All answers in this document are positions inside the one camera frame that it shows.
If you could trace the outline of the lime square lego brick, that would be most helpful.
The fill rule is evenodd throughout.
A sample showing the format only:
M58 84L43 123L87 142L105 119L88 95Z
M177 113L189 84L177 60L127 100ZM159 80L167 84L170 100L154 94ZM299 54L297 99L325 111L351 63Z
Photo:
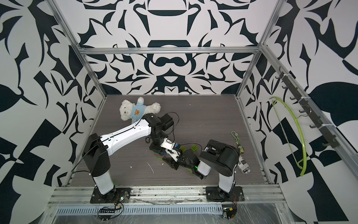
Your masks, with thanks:
M184 146L181 146L180 150L184 153L186 151L186 148Z
M197 150L198 150L198 146L196 145L196 144L193 144L192 146L191 146L191 149L194 151L194 152L196 152Z

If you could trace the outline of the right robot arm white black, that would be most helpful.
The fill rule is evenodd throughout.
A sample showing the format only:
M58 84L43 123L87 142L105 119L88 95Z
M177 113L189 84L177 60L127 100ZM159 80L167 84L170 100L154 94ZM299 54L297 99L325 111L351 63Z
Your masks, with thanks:
M180 144L165 138L160 147L165 150L163 160L173 169L184 167L203 179L211 170L219 173L219 192L229 195L235 186L235 169L239 163L239 152L223 142L209 140L199 156L192 150L181 151Z

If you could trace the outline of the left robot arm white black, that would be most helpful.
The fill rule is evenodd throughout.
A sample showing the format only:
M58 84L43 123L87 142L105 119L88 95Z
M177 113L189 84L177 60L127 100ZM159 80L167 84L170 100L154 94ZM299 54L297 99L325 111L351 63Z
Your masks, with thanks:
M145 114L139 121L116 132L98 136L90 135L84 147L82 158L102 196L116 191L110 175L110 159L119 149L143 137L152 141L150 150L164 155L170 162L177 162L180 152L177 143L168 139L164 133L173 126L172 117L165 114L157 117L153 113Z

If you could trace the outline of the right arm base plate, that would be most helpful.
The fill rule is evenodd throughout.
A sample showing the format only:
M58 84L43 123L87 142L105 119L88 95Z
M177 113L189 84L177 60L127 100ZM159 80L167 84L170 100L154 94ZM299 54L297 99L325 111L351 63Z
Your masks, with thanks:
M206 198L210 202L243 202L245 196L241 186L234 186L232 190L227 193L217 187L206 187Z

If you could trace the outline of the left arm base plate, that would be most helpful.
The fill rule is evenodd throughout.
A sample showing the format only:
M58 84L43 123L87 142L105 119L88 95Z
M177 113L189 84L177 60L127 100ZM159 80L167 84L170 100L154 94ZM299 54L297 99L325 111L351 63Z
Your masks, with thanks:
M90 203L119 203L130 199L131 188L116 188L103 195L96 186L93 190Z

